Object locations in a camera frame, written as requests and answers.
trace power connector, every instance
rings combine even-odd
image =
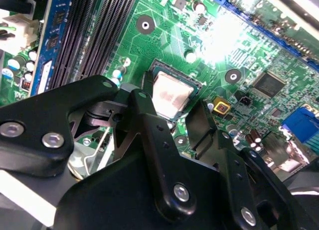
[[[16,14],[1,18],[0,22],[5,23],[8,27],[12,27],[6,31],[8,34],[13,34],[14,36],[12,35],[8,39],[0,40],[0,49],[11,55],[17,55],[37,40],[38,20],[30,20],[22,14]]]

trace silver screw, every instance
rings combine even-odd
[[[83,139],[83,145],[84,146],[90,146],[91,145],[91,140],[89,138],[84,138]]]
[[[189,192],[181,184],[176,184],[174,186],[174,194],[182,202],[187,202],[189,200]]]
[[[45,147],[57,149],[63,145],[64,138],[58,133],[48,133],[43,136],[42,143]]]
[[[255,226],[256,225],[256,219],[253,213],[248,208],[242,208],[241,209],[241,215],[243,216],[244,220],[250,225]]]
[[[5,137],[18,137],[24,132],[24,127],[17,122],[7,122],[0,126],[0,134]]]
[[[229,135],[225,132],[223,132],[223,136],[226,138],[226,139],[229,139]]]
[[[254,158],[257,158],[257,155],[254,151],[250,150],[249,151],[250,155],[253,156]]]

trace blue connector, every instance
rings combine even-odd
[[[306,108],[298,108],[283,121],[283,128],[292,132],[301,143],[319,153],[319,119]]]
[[[277,37],[272,32],[270,32],[267,29],[265,29],[263,26],[254,24],[249,15],[247,15],[244,12],[242,12],[241,10],[239,10],[237,7],[235,7],[230,2],[228,2],[228,0],[214,0],[214,1],[216,3],[218,3],[219,5],[225,7],[226,9],[230,10],[235,15],[241,17],[250,26],[252,26],[252,27],[256,28],[257,30],[259,30],[263,35],[265,35],[269,39],[271,39],[274,42],[276,42],[282,48],[285,48],[288,52],[290,52],[295,57],[298,57],[298,58],[302,57],[302,54],[297,49],[295,49],[294,47],[292,47],[289,44],[287,44],[285,42],[285,40]],[[312,59],[309,59],[308,61],[305,61],[303,59],[301,59],[301,60],[304,63],[308,64],[310,67],[314,68],[317,72],[319,72],[319,64],[317,64],[314,60],[312,60]]]

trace blue ram module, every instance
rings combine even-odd
[[[46,13],[46,26],[38,48],[38,62],[34,74],[31,96],[45,92],[53,75],[55,60],[63,37],[72,0],[52,0]]]

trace metal wire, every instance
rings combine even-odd
[[[104,142],[104,139],[106,137],[106,135],[110,132],[110,127],[107,127],[107,129],[105,130],[104,134],[102,135],[102,138],[98,144],[98,147],[95,149],[94,153],[91,154],[91,155],[88,155],[88,156],[85,156],[84,159],[83,159],[83,162],[84,162],[84,167],[85,167],[85,171],[86,171],[86,174],[89,176],[90,175],[90,172],[89,172],[89,168],[88,168],[88,164],[87,164],[87,159],[88,158],[92,158],[92,157],[95,157],[96,154],[98,153],[99,149],[101,148],[103,142]]]

